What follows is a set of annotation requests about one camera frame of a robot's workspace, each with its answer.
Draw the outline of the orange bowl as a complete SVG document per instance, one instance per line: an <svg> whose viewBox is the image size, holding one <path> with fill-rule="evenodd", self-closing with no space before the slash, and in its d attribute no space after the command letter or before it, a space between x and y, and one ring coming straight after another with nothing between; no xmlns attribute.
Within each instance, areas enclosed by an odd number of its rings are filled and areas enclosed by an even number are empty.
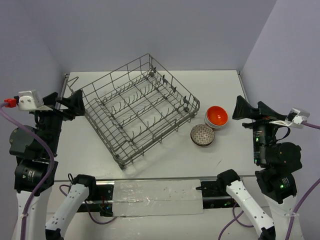
<svg viewBox="0 0 320 240"><path fill-rule="evenodd" d="M222 125L224 121L229 119L227 112L220 106L211 106L207 109L205 115L216 125Z"/></svg>

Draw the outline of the brown patterned bowl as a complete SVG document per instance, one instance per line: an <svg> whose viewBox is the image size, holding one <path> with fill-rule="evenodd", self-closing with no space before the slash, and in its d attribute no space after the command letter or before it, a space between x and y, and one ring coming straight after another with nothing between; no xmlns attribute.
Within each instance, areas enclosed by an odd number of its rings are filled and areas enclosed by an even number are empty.
<svg viewBox="0 0 320 240"><path fill-rule="evenodd" d="M190 138L196 145L206 147L214 141L215 133L208 125L197 124L191 129Z"/></svg>

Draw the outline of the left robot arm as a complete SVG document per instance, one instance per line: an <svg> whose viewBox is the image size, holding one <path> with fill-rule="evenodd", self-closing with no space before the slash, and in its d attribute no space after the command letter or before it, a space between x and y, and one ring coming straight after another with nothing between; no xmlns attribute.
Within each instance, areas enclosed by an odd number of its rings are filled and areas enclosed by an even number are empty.
<svg viewBox="0 0 320 240"><path fill-rule="evenodd" d="M14 189L18 200L18 240L62 240L83 202L98 193L93 176L79 174L71 178L71 186L64 201L51 219L47 219L49 198L58 168L58 144L64 121L72 121L85 114L83 92L77 90L69 97L53 92L40 97L38 91L21 91L8 98L3 108L18 108L34 116L35 127L23 125L13 118L15 125L9 137L9 153L16 157Z"/></svg>

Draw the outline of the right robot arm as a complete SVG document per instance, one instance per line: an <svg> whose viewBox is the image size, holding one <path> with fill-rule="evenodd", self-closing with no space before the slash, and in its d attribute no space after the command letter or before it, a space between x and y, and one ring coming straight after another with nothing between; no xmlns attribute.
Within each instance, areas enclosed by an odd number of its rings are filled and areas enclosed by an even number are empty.
<svg viewBox="0 0 320 240"><path fill-rule="evenodd" d="M302 168L301 147L282 142L276 134L280 128L288 128L286 116L281 115L263 102L251 106L244 97L236 99L233 120L250 119L243 127L252 130L253 161L261 167L255 172L256 181L268 203L271 216L245 189L244 183L233 170L217 176L217 190L230 195L246 214L260 240L302 240L303 233L295 209L297 187L293 172Z"/></svg>

